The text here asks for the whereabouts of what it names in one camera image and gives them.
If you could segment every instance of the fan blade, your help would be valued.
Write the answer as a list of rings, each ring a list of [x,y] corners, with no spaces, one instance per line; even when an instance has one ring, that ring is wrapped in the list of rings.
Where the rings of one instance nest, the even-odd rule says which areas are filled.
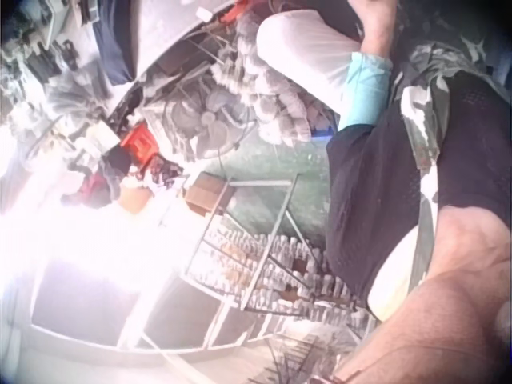
[[[184,130],[197,130],[201,125],[201,115],[187,110],[181,102],[174,105],[170,112],[170,118],[173,124]]]
[[[233,100],[233,94],[220,86],[216,86],[206,97],[206,108],[211,112],[218,112],[223,106],[231,104]]]
[[[211,150],[221,149],[227,142],[229,127],[224,122],[215,120],[208,126],[208,133],[210,134],[210,147]]]

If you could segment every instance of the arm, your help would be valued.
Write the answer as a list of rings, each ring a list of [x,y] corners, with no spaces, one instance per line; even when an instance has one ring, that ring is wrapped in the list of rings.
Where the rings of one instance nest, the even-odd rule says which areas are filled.
[[[397,0],[349,0],[362,21],[361,51],[352,55],[338,130],[356,124],[375,125],[386,107],[392,63]]]

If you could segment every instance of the hanging items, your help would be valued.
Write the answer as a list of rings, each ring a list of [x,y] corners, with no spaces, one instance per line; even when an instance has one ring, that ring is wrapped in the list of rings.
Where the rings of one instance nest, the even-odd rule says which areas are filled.
[[[219,51],[211,67],[214,80],[239,95],[246,106],[254,108],[261,137],[272,143],[308,142],[311,131],[328,130],[330,112],[313,98],[260,59],[256,47],[259,16],[246,12],[238,18],[234,41]]]
[[[135,80],[131,46],[131,0],[101,0],[94,36],[106,76],[113,86]]]

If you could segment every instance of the cardboard box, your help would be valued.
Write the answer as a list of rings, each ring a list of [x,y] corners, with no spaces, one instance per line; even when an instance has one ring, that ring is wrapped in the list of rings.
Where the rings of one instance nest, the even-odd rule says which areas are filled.
[[[201,172],[194,184],[185,194],[185,202],[188,207],[201,216],[211,213],[220,196],[226,180],[206,172]],[[223,214],[234,194],[234,188],[228,186],[222,197],[217,214]]]

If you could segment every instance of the person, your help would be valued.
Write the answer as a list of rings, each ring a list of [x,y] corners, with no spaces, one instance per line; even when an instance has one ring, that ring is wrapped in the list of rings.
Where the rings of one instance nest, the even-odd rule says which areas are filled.
[[[128,175],[131,163],[130,154],[115,146],[102,156],[96,172],[86,166],[71,165],[70,171],[83,174],[83,182],[75,193],[61,196],[61,204],[92,209],[108,206],[121,195],[121,181]]]
[[[490,382],[510,358],[510,104],[448,46],[416,44],[408,62],[392,63],[398,0],[348,3],[364,39],[346,70],[326,72],[333,83],[344,79],[327,147],[327,254],[384,323],[335,381]],[[258,52],[277,30],[286,36],[273,50],[300,51],[296,37],[307,31],[296,25],[292,13],[268,18]],[[317,36],[320,28],[329,29],[311,26]],[[331,43],[317,46],[325,52]],[[323,62],[318,52],[306,60]],[[391,81],[394,65],[404,70]],[[411,284],[417,244],[429,233],[426,275]]]

